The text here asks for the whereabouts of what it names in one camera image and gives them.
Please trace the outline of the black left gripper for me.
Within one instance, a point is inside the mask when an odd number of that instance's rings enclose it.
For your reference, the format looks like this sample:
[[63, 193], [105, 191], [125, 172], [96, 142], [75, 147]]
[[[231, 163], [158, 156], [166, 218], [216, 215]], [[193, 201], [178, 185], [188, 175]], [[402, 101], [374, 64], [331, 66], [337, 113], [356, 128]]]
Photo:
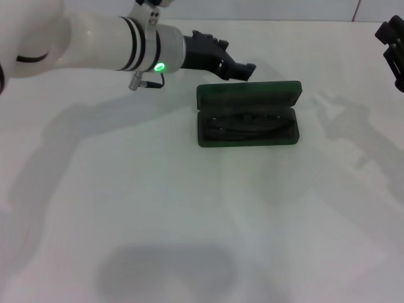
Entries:
[[184, 36], [186, 55], [182, 69], [202, 70], [216, 74], [223, 80], [248, 81], [256, 69], [252, 63], [222, 61], [217, 50], [226, 51], [229, 43], [211, 34], [193, 30], [193, 36]]

